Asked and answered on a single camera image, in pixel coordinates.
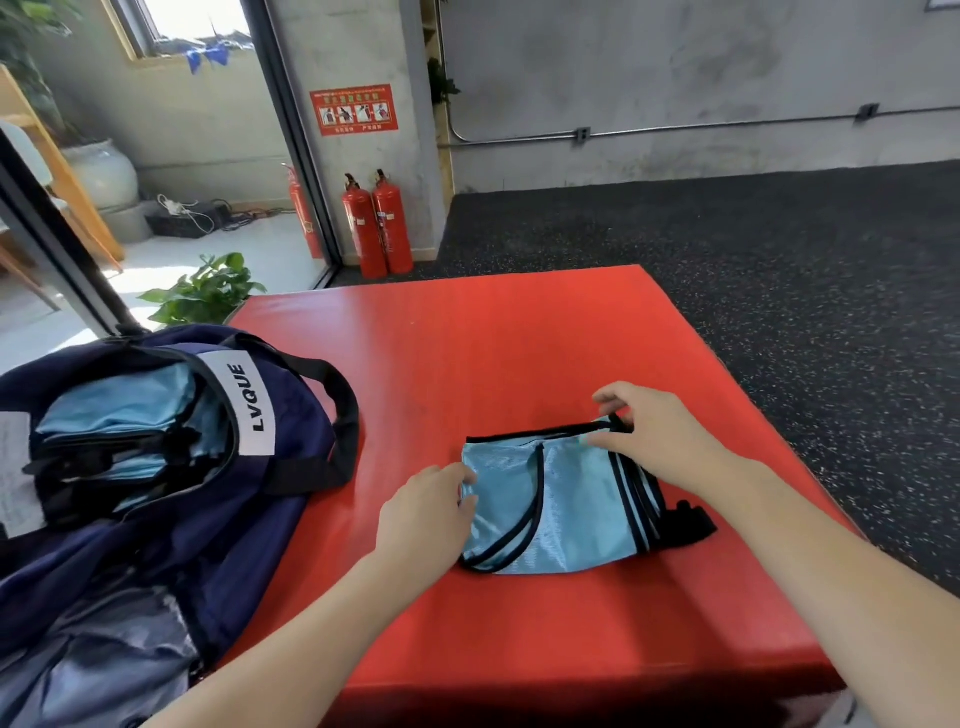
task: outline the light blue fabric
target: light blue fabric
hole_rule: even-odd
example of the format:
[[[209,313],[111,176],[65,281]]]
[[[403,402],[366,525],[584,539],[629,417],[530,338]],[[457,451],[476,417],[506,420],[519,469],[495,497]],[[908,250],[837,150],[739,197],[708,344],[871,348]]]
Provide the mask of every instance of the light blue fabric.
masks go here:
[[[36,432],[45,444],[67,438],[102,435],[148,434],[165,431],[197,395],[193,372],[187,364],[172,364],[150,372],[110,376],[81,384],[61,395],[47,411]],[[190,447],[194,458],[222,455],[227,449],[227,409],[212,388],[197,401],[186,427],[201,437]],[[105,480],[149,480],[166,466],[159,453],[132,449],[114,456],[113,467],[99,477]],[[146,496],[133,496],[118,506],[128,508]]]
[[[47,442],[56,442],[67,435],[164,430],[193,400],[195,391],[193,373],[186,364],[108,376],[60,395],[36,433],[50,435]]]
[[[0,661],[0,725],[139,725],[187,691],[198,658],[165,588],[109,584]]]
[[[477,515],[464,549],[465,559],[490,548],[530,508],[537,492],[540,444],[544,464],[540,525],[519,558],[498,573],[568,573],[636,554],[636,542],[610,456],[605,450],[588,446],[581,435],[559,439],[524,437],[464,446],[464,463],[477,473],[477,482],[464,485],[462,492],[464,496],[479,496]],[[626,482],[622,471],[621,477]],[[652,535],[643,530],[632,501],[631,507],[645,549],[649,549]],[[477,566],[485,569],[502,563],[523,541],[530,527],[526,526],[506,547]]]

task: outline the navy blue duffel bag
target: navy blue duffel bag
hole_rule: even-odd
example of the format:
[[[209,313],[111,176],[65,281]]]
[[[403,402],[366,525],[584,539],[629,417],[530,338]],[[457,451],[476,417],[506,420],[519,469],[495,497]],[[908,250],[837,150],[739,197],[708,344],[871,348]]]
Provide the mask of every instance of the navy blue duffel bag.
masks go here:
[[[358,440],[336,369],[235,328],[0,377],[0,725],[135,725],[176,699],[246,627],[307,497],[352,479]]]

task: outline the red safety sign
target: red safety sign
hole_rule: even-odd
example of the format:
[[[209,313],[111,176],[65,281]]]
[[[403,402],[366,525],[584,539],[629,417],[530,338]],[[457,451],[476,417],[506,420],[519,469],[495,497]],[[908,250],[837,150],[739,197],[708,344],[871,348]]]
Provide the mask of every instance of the red safety sign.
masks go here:
[[[323,136],[397,130],[390,84],[310,91],[310,101]]]

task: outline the light blue bag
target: light blue bag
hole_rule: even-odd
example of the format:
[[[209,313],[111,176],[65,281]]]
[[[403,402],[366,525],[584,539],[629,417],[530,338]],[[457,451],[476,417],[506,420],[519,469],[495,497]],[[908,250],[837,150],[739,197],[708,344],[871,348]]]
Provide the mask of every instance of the light blue bag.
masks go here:
[[[616,415],[583,425],[468,438],[464,463],[479,496],[461,565],[483,573],[570,573],[637,553],[689,546],[716,531],[700,506],[669,510],[657,479],[585,442],[627,432]]]
[[[161,477],[189,485],[187,479],[213,475],[229,429],[217,393],[186,363],[106,376],[72,387],[50,405],[36,427],[33,470],[40,488],[55,475],[105,496],[113,492],[113,512],[121,513],[156,495]]]

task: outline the white label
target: white label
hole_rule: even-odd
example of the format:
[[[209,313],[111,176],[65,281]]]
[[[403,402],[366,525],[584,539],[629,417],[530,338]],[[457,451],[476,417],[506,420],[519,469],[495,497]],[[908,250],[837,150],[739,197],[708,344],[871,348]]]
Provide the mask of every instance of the white label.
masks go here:
[[[206,352],[201,361],[227,391],[240,425],[241,455],[273,455],[276,451],[276,418],[263,377],[246,352]]]
[[[23,474],[29,462],[30,415],[0,412],[0,522],[10,539],[38,531],[47,524],[34,479]]]

